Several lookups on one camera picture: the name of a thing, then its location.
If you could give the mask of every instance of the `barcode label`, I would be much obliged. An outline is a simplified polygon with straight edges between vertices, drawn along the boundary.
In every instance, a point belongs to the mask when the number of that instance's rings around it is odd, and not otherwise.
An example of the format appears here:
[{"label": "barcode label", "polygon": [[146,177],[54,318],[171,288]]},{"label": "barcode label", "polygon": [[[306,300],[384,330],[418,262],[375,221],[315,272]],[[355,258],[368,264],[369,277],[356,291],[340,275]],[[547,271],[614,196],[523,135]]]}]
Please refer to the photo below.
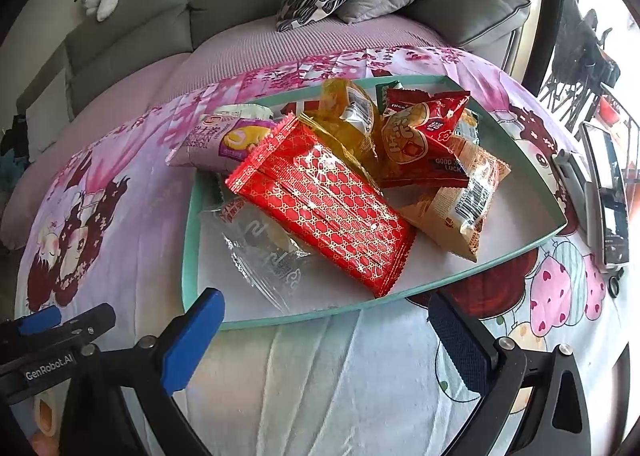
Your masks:
[{"label": "barcode label", "polygon": [[349,122],[365,136],[369,136],[373,130],[373,104],[350,86],[347,86],[347,96],[349,105],[340,118]]},{"label": "barcode label", "polygon": [[473,227],[478,222],[489,199],[489,190],[477,179],[469,180],[469,187],[462,191],[454,212],[463,225]]}]

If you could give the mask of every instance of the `clear plastic wrapper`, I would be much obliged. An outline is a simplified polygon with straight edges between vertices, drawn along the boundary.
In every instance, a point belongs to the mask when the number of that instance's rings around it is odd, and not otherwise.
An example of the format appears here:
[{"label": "clear plastic wrapper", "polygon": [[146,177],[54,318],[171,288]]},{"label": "clear plastic wrapper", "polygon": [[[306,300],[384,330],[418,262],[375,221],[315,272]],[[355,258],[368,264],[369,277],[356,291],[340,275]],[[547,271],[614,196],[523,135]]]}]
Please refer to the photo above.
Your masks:
[{"label": "clear plastic wrapper", "polygon": [[312,249],[242,197],[202,211],[201,219],[222,234],[246,281],[288,312],[287,299],[302,281]]}]

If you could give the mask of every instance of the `metal bolt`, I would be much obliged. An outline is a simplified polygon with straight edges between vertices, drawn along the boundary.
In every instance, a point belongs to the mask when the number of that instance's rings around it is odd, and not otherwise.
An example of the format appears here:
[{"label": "metal bolt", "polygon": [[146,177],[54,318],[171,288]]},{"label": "metal bolt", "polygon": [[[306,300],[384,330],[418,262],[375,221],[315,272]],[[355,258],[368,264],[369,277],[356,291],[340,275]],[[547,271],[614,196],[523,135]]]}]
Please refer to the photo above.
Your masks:
[{"label": "metal bolt", "polygon": [[87,344],[86,346],[82,346],[80,353],[82,354],[83,357],[90,357],[95,353],[95,345]]},{"label": "metal bolt", "polygon": [[558,349],[560,350],[560,353],[562,353],[563,355],[566,355],[567,357],[570,357],[571,355],[574,354],[574,349],[569,346],[569,344],[560,344],[558,346]]},{"label": "metal bolt", "polygon": [[500,340],[498,340],[498,344],[503,350],[507,351],[511,351],[514,349],[514,347],[516,347],[516,343],[513,341],[513,339],[510,339],[508,337],[500,337]]},{"label": "metal bolt", "polygon": [[138,341],[138,346],[143,350],[148,350],[156,345],[156,338],[153,335],[145,335]]}]

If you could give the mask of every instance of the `teal tray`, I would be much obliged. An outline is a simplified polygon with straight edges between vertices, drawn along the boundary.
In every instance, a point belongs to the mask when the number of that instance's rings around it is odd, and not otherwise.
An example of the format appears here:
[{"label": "teal tray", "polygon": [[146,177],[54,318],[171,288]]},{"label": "teal tray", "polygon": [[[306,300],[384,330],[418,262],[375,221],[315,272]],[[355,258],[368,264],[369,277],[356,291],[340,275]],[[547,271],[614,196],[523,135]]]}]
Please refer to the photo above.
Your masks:
[{"label": "teal tray", "polygon": [[[431,93],[462,88],[446,76],[393,76],[356,81],[366,90],[380,83],[401,81],[405,88],[421,88]],[[279,106],[296,100],[314,99],[320,87],[313,86],[254,100],[264,106]],[[200,213],[220,197],[216,175],[196,173],[187,219],[182,262],[182,301],[188,309],[207,286],[223,292],[226,299],[222,329],[259,327],[318,318],[375,306],[450,284],[509,261],[540,246],[566,225],[556,198],[533,164],[474,99],[468,108],[479,115],[481,145],[509,163],[511,174],[500,184],[480,239],[478,263],[442,251],[418,232],[404,271],[391,292],[373,299],[369,291],[331,262],[319,259],[296,292],[287,298],[290,312],[283,314],[251,287],[233,265],[219,234],[201,225]]]}]

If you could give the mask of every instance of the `blue gripper pad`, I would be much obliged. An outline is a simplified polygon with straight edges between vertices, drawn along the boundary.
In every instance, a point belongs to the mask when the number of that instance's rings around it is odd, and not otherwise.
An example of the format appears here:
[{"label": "blue gripper pad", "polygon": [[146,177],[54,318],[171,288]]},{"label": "blue gripper pad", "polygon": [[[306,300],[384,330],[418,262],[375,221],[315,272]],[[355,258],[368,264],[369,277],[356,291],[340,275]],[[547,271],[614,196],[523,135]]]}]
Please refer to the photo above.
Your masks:
[{"label": "blue gripper pad", "polygon": [[162,358],[162,385],[168,394],[187,387],[225,317],[222,292],[206,288],[184,315],[178,338]]},{"label": "blue gripper pad", "polygon": [[49,328],[59,325],[60,321],[62,321],[60,308],[57,306],[48,306],[36,313],[22,317],[18,325],[18,331],[20,335],[42,333]]},{"label": "blue gripper pad", "polygon": [[[474,327],[471,321],[478,323],[478,326]],[[462,316],[462,312],[456,310],[440,292],[434,293],[429,300],[429,322],[466,388],[485,396],[490,388],[492,360],[474,333],[478,333],[479,328],[482,328],[491,339],[493,336],[477,319]]]}]

